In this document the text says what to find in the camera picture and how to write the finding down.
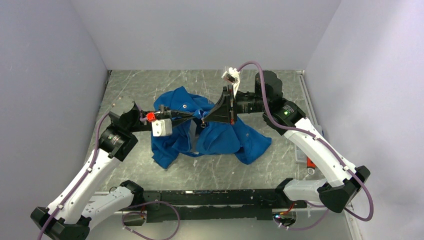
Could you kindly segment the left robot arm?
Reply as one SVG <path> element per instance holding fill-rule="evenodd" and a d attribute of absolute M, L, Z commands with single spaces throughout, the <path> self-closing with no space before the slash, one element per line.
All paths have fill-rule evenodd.
<path fill-rule="evenodd" d="M 126 180 L 111 193 L 92 201 L 92 196 L 138 143 L 136 132 L 165 137 L 174 127 L 191 120 L 192 112 L 161 105 L 142 110 L 130 97 L 120 97 L 103 115 L 110 124 L 95 132 L 94 149 L 70 184 L 46 207 L 36 207 L 30 217 L 39 228 L 38 239 L 84 240 L 90 231 L 119 210 L 137 210 L 162 201 L 149 197 L 137 183 Z"/>

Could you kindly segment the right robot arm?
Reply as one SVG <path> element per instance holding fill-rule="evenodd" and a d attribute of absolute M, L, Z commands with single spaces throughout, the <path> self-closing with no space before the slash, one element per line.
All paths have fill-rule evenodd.
<path fill-rule="evenodd" d="M 222 78 L 229 84 L 205 121 L 235 125 L 238 114 L 262 113 L 266 124 L 300 148 L 324 176 L 321 180 L 287 178 L 278 187 L 276 203 L 287 208 L 294 201 L 320 202 L 332 212 L 344 211 L 365 188 L 369 169 L 355 166 L 328 143 L 305 112 L 283 97 L 283 83 L 273 71 L 255 75 L 254 92 L 239 91 L 241 73 L 235 68 L 226 69 Z"/>

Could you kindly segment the blue zip jacket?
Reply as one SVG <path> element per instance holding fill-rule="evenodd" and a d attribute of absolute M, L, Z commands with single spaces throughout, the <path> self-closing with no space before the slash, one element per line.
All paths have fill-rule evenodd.
<path fill-rule="evenodd" d="M 243 164 L 249 165 L 262 156 L 272 144 L 272 139 L 257 132 L 237 119 L 234 125 L 207 122 L 201 126 L 204 116 L 214 106 L 206 97 L 191 94 L 181 86 L 160 95 L 153 104 L 172 110 L 194 113 L 195 118 L 172 129 L 172 135 L 151 137 L 152 158 L 167 169 L 179 154 L 189 157 L 235 154 Z"/>

